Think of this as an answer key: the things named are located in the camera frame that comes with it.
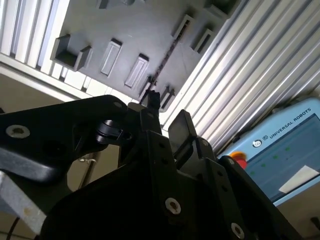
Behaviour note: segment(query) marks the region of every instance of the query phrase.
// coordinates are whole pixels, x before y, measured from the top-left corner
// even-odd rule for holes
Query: screw
[[[8,136],[15,139],[25,139],[30,136],[29,129],[22,125],[8,126],[5,132]]]
[[[113,104],[118,108],[122,108],[122,104],[120,102],[114,101]]]
[[[231,165],[235,165],[235,162],[232,159],[228,158],[228,160]]]
[[[234,235],[237,236],[238,239],[245,239],[245,233],[238,224],[234,222],[231,223],[231,230],[234,233]]]
[[[166,209],[174,215],[179,215],[181,213],[181,206],[177,200],[172,197],[165,200]]]
[[[202,140],[203,145],[209,146],[209,143],[206,140]]]

